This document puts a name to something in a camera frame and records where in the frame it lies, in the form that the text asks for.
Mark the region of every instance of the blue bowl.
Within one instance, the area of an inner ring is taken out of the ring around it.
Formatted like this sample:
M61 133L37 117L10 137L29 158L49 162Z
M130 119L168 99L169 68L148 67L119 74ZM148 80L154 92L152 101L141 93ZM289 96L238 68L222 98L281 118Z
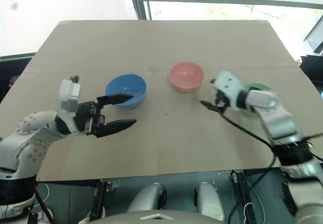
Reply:
M120 75L112 79L105 88L105 95L117 93L132 94L134 97L124 103L116 104L116 106L120 108L134 108L146 98L146 81L135 74Z

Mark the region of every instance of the cardboard table surface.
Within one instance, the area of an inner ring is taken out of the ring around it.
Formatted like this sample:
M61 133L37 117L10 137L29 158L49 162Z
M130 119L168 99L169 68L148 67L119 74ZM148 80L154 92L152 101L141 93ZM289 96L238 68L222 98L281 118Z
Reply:
M200 64L205 81L193 93L168 81L175 63ZM35 111L57 109L62 79L80 76L79 102L104 94L114 77L134 73L147 82L146 100L134 109L106 106L106 122L137 119L118 134L67 138L51 145L43 181L117 178L266 167L273 154L262 143L204 108L209 80L226 67L245 82L280 94L305 135L321 132L322 99L266 21L63 21L54 29L0 104L0 136ZM264 137L257 117L228 117ZM313 141L313 152L323 147Z

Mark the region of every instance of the pink bowl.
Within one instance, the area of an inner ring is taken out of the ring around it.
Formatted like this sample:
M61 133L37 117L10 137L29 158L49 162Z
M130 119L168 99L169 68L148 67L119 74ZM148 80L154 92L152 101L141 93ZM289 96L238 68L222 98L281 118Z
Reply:
M168 76L176 89L193 92L203 83L204 71L198 64L181 62L171 68Z

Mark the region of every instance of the cardboard sheet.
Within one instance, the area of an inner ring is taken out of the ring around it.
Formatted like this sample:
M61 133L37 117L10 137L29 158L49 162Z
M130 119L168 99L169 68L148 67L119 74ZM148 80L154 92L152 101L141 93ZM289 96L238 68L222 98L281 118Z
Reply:
M199 63L203 85L181 93L168 82L169 68ZM321 132L323 101L264 21L75 21L61 22L0 104L0 135L8 136L25 115L57 109L61 80L79 75L79 102L104 94L120 74L141 75L146 100L135 109L108 106L106 121L137 119L131 128L97 139L69 136L48 151L41 180L79 180L266 167L266 146L204 108L212 100L209 79L226 66L245 82L281 95L307 135ZM261 137L256 117L228 117ZM323 153L313 141L316 154Z

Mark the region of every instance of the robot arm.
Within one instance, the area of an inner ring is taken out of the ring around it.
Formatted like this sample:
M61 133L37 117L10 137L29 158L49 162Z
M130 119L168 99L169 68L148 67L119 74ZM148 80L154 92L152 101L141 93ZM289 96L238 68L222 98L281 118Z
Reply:
M309 151L302 132L278 96L273 92L247 91L232 72L222 72L211 83L218 91L217 111L223 113L230 106L233 110L249 110L260 118L273 151L280 160L280 170L288 178L284 185L286 204L292 214L298 211L297 223L322 223L322 167Z
M136 120L118 120L104 124L101 109L133 97L115 94L97 101L78 104L80 84L77 79L63 80L56 111L35 112L17 125L15 131L0 141L0 219L28 212L35 198L36 175L47 150L54 141L69 134L103 137L132 126Z

